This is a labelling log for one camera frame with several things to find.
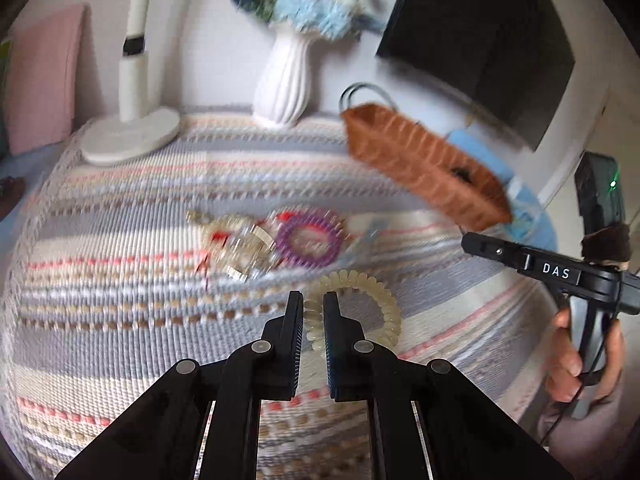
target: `pink cushion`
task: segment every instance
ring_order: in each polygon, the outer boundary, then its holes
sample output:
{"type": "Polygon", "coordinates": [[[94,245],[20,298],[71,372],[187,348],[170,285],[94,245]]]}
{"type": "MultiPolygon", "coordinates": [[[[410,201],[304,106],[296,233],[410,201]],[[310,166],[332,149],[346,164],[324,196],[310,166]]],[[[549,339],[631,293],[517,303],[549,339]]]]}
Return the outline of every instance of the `pink cushion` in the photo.
{"type": "Polygon", "coordinates": [[[67,7],[15,34],[3,107],[13,155],[71,134],[83,13],[67,7]]]}

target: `black cable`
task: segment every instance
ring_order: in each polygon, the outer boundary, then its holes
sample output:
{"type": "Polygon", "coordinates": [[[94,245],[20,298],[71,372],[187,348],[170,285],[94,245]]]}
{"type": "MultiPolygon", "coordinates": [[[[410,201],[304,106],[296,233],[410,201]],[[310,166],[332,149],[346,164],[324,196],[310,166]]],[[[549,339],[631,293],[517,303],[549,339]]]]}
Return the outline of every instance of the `black cable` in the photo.
{"type": "MultiPolygon", "coordinates": [[[[593,363],[591,364],[591,368],[587,372],[587,375],[593,374],[593,371],[595,370],[596,366],[598,365],[598,361],[600,360],[602,352],[604,352],[604,349],[605,349],[605,346],[606,346],[606,341],[607,341],[607,338],[609,337],[609,332],[611,332],[611,329],[613,328],[613,322],[618,318],[618,314],[620,313],[620,299],[621,298],[622,298],[622,272],[620,272],[619,278],[618,278],[618,298],[616,300],[616,309],[615,309],[615,311],[613,313],[613,317],[611,318],[611,324],[609,325],[609,328],[607,329],[607,333],[605,334],[604,338],[602,339],[602,343],[600,343],[600,348],[598,349],[598,353],[596,354],[596,358],[594,359],[593,363]]],[[[558,418],[556,418],[556,421],[546,431],[545,436],[542,437],[542,439],[540,440],[540,446],[546,446],[546,441],[549,440],[549,437],[556,430],[556,428],[558,427],[560,422],[562,422],[562,419],[564,418],[564,416],[566,414],[566,411],[569,408],[572,408],[577,404],[578,399],[580,398],[580,394],[583,392],[583,390],[584,390],[584,382],[580,385],[580,388],[578,389],[578,391],[576,392],[574,397],[571,399],[571,402],[569,402],[569,404],[566,405],[560,411],[560,413],[558,415],[558,418]]]]}

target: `ribbed vase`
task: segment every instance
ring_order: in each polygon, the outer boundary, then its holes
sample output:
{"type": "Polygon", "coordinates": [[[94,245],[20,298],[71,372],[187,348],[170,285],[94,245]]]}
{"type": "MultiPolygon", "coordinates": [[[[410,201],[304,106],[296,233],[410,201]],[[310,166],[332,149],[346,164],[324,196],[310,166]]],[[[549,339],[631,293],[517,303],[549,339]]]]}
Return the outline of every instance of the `ribbed vase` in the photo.
{"type": "Polygon", "coordinates": [[[311,92],[309,46],[321,35],[299,32],[289,23],[272,25],[276,42],[254,97],[254,120],[265,128],[295,126],[311,92]]]}

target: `white lamp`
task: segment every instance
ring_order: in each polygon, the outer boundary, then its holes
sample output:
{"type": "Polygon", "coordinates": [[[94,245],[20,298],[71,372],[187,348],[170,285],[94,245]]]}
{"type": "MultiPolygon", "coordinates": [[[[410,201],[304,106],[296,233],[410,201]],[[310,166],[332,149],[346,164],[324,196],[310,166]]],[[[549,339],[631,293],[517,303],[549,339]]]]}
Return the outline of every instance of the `white lamp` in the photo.
{"type": "Polygon", "coordinates": [[[111,166],[146,155],[171,142],[178,133],[180,114],[177,111],[150,110],[145,52],[149,1],[131,0],[127,39],[120,60],[120,115],[92,124],[80,143],[84,159],[91,164],[111,166]]]}

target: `striped tablecloth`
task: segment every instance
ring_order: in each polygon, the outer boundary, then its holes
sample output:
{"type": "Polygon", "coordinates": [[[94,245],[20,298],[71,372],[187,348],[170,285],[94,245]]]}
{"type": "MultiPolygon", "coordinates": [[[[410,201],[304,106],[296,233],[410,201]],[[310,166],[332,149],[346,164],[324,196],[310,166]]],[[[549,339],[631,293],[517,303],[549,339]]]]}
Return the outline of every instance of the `striped tablecloth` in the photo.
{"type": "MultiPolygon", "coordinates": [[[[266,216],[313,204],[364,232],[385,231],[348,269],[398,298],[401,358],[451,360],[512,417],[542,380],[551,298],[536,282],[470,258],[460,232],[420,199],[346,154],[340,123],[318,118],[265,132],[247,116],[195,114],[159,152],[116,168],[84,164],[82,131],[32,206],[6,282],[0,429],[36,478],[52,478],[164,371],[182,358],[217,361],[259,338],[288,292],[329,270],[276,270],[233,282],[195,268],[199,231],[188,208],[266,216]]],[[[379,310],[346,293],[343,311],[366,331],[379,310]]],[[[361,476],[366,410],[334,404],[326,367],[303,347],[298,395],[265,402],[258,478],[361,476]]]]}

